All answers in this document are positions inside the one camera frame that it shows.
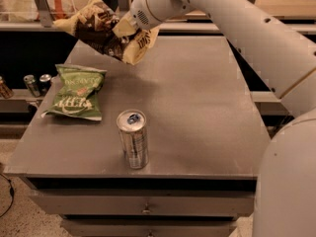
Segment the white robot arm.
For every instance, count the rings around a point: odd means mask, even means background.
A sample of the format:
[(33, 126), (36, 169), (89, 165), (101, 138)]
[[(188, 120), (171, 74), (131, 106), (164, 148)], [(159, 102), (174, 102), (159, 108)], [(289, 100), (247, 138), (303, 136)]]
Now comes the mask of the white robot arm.
[(133, 0), (118, 37), (198, 9), (240, 50), (294, 117), (268, 145), (253, 237), (316, 237), (316, 44), (247, 0)]

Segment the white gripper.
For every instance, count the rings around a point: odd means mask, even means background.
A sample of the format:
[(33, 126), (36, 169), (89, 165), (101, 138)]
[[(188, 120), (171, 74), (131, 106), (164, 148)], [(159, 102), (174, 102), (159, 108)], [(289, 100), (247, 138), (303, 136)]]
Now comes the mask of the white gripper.
[(126, 13), (113, 27), (118, 38), (132, 36), (138, 28), (153, 29), (166, 20), (189, 13), (193, 8), (182, 0), (133, 0)]

